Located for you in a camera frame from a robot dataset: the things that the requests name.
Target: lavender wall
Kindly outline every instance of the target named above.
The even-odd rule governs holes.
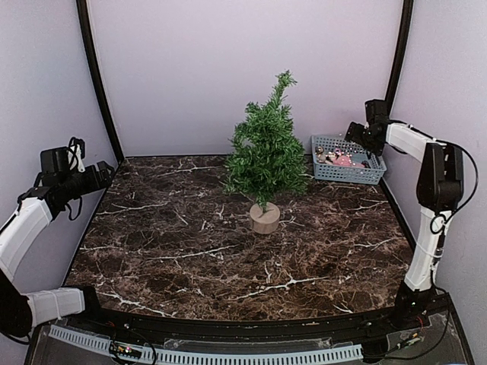
[[[487,2],[416,2],[392,117],[466,147],[480,169],[474,201],[452,221],[438,283],[451,292],[476,363],[487,363]],[[417,234],[419,164],[387,152],[387,183]],[[465,160],[466,195],[473,170]]]
[[[251,100],[289,68],[298,137],[344,132],[384,97],[402,2],[90,2],[100,67],[128,156],[223,154]]]
[[[41,150],[66,145],[76,135],[86,141],[86,164],[115,164],[74,1],[2,2],[0,80],[0,222],[32,186]],[[76,222],[60,214],[41,233],[14,278],[19,290],[45,290],[62,283],[99,198],[97,193],[85,199]],[[26,350],[0,336],[1,363],[23,364]]]

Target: marble tabletop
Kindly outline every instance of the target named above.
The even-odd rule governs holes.
[[[250,229],[224,157],[125,160],[66,284],[103,307],[184,319],[304,319],[392,306],[412,252],[379,186],[310,179],[279,229]]]

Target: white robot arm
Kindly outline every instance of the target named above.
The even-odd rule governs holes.
[[[463,196],[462,150],[455,144],[437,141],[411,125],[390,120],[383,100],[370,100],[365,106],[368,125],[352,122],[345,139],[378,155],[389,144],[422,164],[416,189],[421,205],[419,235],[391,318],[400,328],[408,318],[421,313],[434,295],[431,288],[443,255],[445,236]]]
[[[34,240],[68,202],[111,184],[112,167],[102,161],[98,170],[93,165],[85,168],[83,157],[84,142],[77,138],[72,138],[67,148],[43,151],[43,172],[34,187],[19,197],[18,209],[0,228],[0,332],[6,335],[24,337],[40,323],[85,309],[84,293],[78,288],[20,294],[12,284]]]

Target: wooden tree stand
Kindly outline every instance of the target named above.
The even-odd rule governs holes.
[[[261,234],[274,232],[279,226],[281,211],[273,203],[267,203],[267,211],[263,210],[257,204],[250,209],[250,227]]]

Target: cable organizer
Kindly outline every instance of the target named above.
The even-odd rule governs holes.
[[[108,349],[110,338],[104,335],[79,332],[74,328],[51,325],[51,338],[78,348],[111,356]],[[152,363],[153,351],[149,346],[130,346],[142,352],[138,363]],[[155,348],[156,364],[174,365],[326,365],[330,363],[344,363],[346,361],[361,360],[361,345],[350,345],[340,348],[329,348],[318,351],[294,352],[288,354],[198,354],[182,351],[169,351]],[[123,360],[134,360],[131,357],[119,355]]]

